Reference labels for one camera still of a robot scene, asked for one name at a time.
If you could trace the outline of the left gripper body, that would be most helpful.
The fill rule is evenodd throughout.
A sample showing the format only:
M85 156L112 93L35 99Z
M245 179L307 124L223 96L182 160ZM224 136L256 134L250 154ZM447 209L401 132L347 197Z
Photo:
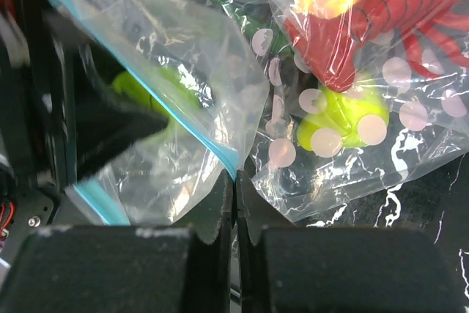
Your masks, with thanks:
M81 39L54 0L1 0L3 162L20 185L77 180L75 57Z

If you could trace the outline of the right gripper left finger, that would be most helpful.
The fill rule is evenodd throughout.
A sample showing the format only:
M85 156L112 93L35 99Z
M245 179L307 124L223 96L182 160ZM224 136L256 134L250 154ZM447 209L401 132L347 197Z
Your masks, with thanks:
M3 312L229 311L233 183L169 227L56 225L23 242Z

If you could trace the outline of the fruit zip bag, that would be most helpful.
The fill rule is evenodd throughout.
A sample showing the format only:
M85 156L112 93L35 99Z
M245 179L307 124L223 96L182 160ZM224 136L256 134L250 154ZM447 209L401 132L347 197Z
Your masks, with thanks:
M92 223L171 224L242 169L269 83L230 17L197 0L54 2L123 67L96 88L169 121L67 188Z

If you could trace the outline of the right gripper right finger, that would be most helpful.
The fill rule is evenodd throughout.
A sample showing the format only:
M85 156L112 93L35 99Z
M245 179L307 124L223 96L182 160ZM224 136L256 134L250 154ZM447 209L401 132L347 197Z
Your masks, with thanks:
M235 182L243 312L461 312L442 255L422 232L296 227Z

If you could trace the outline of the green apple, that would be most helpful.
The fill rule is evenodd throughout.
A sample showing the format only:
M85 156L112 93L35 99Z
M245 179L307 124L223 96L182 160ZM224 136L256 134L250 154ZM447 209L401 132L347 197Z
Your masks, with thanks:
M191 73L182 65L154 67L148 78L123 71L115 76L111 88L145 111L167 118L168 125L157 133L159 139L178 129L206 137L203 111L204 104L211 99L211 91L199 73Z

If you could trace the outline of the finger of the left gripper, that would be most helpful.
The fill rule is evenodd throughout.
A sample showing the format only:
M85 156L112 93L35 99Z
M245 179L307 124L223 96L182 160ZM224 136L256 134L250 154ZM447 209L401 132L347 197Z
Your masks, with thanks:
M111 87L125 70L95 43L71 48L69 183L91 177L135 142L163 131L169 119Z

